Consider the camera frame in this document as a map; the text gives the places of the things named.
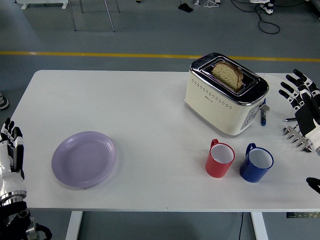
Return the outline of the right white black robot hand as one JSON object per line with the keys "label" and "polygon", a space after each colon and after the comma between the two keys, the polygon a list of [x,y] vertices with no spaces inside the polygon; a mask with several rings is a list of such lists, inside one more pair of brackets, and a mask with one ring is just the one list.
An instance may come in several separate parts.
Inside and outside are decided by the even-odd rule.
{"label": "right white black robot hand", "polygon": [[286,75],[286,79],[294,85],[281,82],[278,92],[295,110],[295,119],[303,137],[309,139],[320,153],[320,89],[301,71],[294,69],[295,77]]}

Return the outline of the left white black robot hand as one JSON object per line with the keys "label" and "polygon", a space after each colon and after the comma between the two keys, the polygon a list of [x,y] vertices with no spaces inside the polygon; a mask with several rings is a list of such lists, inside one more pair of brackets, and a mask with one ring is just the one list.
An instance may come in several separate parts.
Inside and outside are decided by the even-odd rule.
{"label": "left white black robot hand", "polygon": [[27,190],[23,185],[24,140],[15,122],[7,118],[0,129],[0,202],[22,201]]}

